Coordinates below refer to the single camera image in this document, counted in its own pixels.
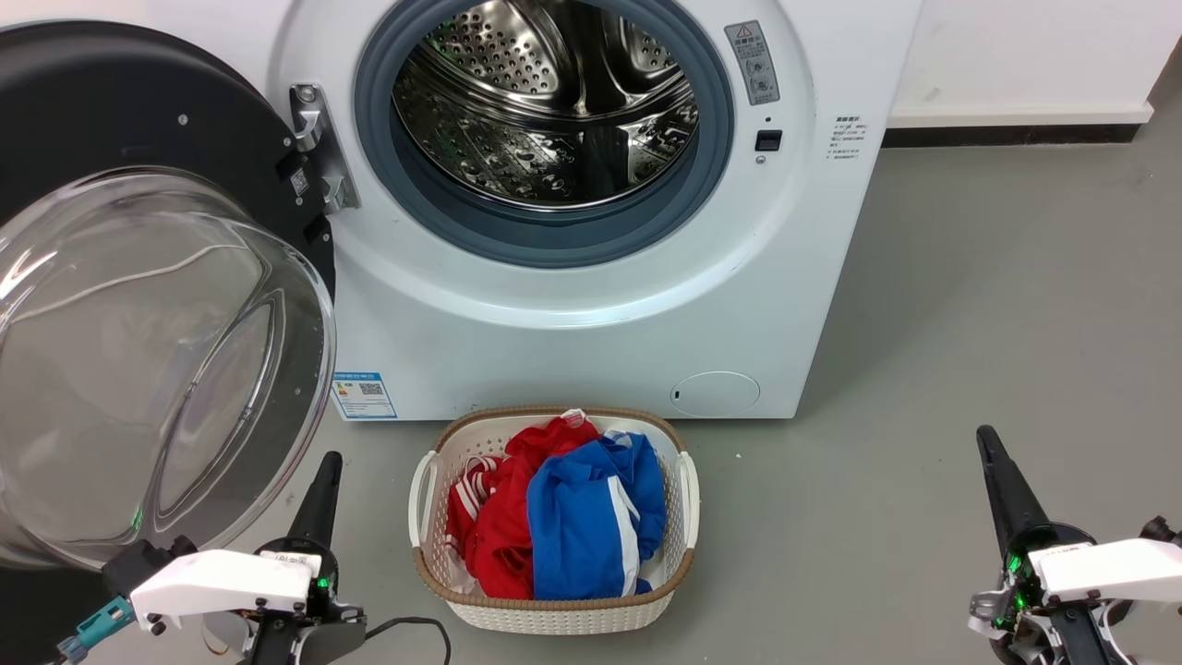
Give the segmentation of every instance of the cable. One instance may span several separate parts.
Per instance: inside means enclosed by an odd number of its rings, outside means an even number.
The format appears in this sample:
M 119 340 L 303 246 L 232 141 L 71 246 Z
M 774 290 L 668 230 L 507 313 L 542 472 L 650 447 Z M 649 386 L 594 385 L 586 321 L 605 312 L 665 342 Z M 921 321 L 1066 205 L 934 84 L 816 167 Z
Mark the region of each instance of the cable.
M 69 298 L 66 298 L 64 300 L 58 300 L 56 302 L 45 305 L 43 307 L 38 307 L 38 308 L 35 308 L 33 311 L 24 312 L 20 315 L 18 315 L 17 318 L 12 319 L 12 322 L 20 322 L 21 320 L 25 320 L 26 318 L 33 318 L 34 315 L 40 315 L 43 313 L 53 311 L 56 308 L 60 308 L 60 307 L 64 307 L 66 305 L 77 302 L 78 300 L 85 298 L 86 295 L 90 295 L 91 293 L 97 293 L 98 291 L 102 291 L 103 288 L 110 288 L 111 286 L 118 286 L 119 283 L 126 283 L 128 281 L 135 281 L 136 279 L 147 279 L 149 276 L 158 276 L 161 274 L 168 274 L 169 272 L 176 272 L 177 269 L 181 269 L 182 267 L 186 267 L 186 266 L 193 263 L 194 261 L 196 261 L 197 259 L 200 259 L 201 256 L 208 254 L 209 252 L 212 252 L 214 249 L 248 249 L 248 247 L 243 247 L 242 245 L 209 245 L 209 246 L 202 248 L 201 250 L 199 250 L 197 253 L 190 255 L 189 257 L 182 260 L 181 262 L 177 262 L 177 263 L 174 263 L 174 265 L 170 265 L 170 266 L 167 266 L 167 267 L 160 267 L 160 268 L 156 268 L 156 269 L 149 269 L 147 272 L 139 272 L 139 273 L 136 273 L 136 274 L 128 274 L 128 275 L 121 276 L 118 279 L 111 279 L 110 281 L 104 281 L 102 283 L 96 283 L 96 285 L 93 285 L 93 286 L 91 286 L 89 288 L 84 288 L 82 291 L 78 291 L 77 293 L 74 293 L 73 295 L 70 295 Z
M 229 645 L 228 644 L 226 645 L 226 648 L 223 648 L 221 651 L 215 651 L 214 647 L 213 647 L 213 645 L 209 644 L 209 638 L 206 635 L 206 633 L 208 633 L 208 632 L 209 632 L 209 627 L 206 626 L 204 621 L 202 621 L 201 622 L 201 641 L 203 641 L 206 644 L 206 650 L 209 653 L 213 653 L 214 656 L 217 656 L 219 658 L 222 657 L 222 656 L 226 656 L 227 653 L 229 653 Z
M 1116 644 L 1116 638 L 1112 637 L 1112 621 L 1109 619 L 1109 614 L 1112 612 L 1112 608 L 1116 607 L 1117 605 L 1118 601 L 1110 601 L 1108 605 L 1104 606 L 1104 611 L 1100 613 L 1100 620 L 1098 621 L 1100 630 L 1100 638 L 1103 638 L 1104 641 L 1106 641 L 1108 645 L 1112 647 L 1112 651 L 1115 651 L 1116 654 L 1121 657 L 1121 660 L 1123 660 L 1126 665 L 1136 665 L 1136 661 L 1134 659 L 1125 656 L 1124 651 L 1121 651 L 1121 647 L 1117 646 Z
M 372 631 L 365 633 L 365 641 L 389 631 L 390 628 L 397 626 L 398 624 L 417 624 L 421 626 L 435 626 L 440 630 L 440 635 L 443 637 L 443 665 L 452 664 L 452 638 L 447 637 L 447 628 L 443 624 L 440 624 L 437 619 L 429 619 L 427 617 L 398 617 L 396 619 L 390 619 L 385 624 L 374 628 Z

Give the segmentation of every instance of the teal connector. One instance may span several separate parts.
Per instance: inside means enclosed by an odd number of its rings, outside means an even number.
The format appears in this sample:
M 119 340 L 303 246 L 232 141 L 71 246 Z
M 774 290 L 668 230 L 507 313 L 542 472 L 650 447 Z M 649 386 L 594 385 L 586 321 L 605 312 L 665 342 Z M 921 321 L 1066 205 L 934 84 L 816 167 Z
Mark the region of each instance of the teal connector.
M 90 619 L 79 624 L 78 634 L 61 641 L 58 645 L 58 651 L 71 664 L 77 665 L 86 658 L 86 653 L 95 648 L 98 643 L 119 632 L 124 626 L 135 620 L 136 613 L 131 609 L 131 605 L 123 596 L 116 596 L 103 609 L 99 609 Z

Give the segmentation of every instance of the transparent door glass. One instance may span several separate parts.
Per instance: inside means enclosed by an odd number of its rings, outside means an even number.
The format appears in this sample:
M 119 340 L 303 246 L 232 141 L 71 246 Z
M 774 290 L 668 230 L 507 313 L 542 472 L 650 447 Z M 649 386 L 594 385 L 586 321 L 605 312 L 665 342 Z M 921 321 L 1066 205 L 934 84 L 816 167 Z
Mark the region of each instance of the transparent door glass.
M 335 351 L 307 261 L 180 172 L 108 174 L 0 227 L 0 565 L 225 545 L 314 432 Z

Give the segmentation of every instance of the basket handle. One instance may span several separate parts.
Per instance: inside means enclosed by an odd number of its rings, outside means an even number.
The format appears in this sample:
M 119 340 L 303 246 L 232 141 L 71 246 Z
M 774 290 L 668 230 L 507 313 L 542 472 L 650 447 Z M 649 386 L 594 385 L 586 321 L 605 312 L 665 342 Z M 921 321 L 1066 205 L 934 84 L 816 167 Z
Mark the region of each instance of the basket handle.
M 431 502 L 435 500 L 435 480 L 439 476 L 439 465 L 433 464 L 436 452 L 428 451 L 415 469 L 415 477 L 410 482 L 410 501 L 407 502 L 407 527 L 410 530 L 410 545 L 422 547 L 423 537 L 427 534 L 427 520 L 431 514 Z M 427 493 L 423 494 L 423 478 L 430 471 L 431 478 L 427 482 Z
M 701 495 L 697 488 L 697 468 L 688 452 L 677 456 L 677 475 L 681 478 L 681 510 L 686 524 L 686 548 L 697 545 L 697 524 L 701 514 Z

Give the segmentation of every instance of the power cord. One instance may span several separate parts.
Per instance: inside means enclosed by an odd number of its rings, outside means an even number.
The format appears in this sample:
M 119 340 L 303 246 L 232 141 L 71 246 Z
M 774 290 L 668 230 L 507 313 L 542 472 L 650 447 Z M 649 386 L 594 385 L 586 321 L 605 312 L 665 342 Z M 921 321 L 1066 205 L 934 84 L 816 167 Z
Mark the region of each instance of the power cord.
M 365 633 L 365 641 L 376 638 L 398 624 L 417 624 L 421 626 L 435 626 L 439 628 L 440 635 L 443 638 L 443 665 L 452 665 L 452 638 L 447 635 L 447 628 L 443 627 L 443 624 L 440 624 L 439 619 L 429 619 L 427 617 L 397 617 Z

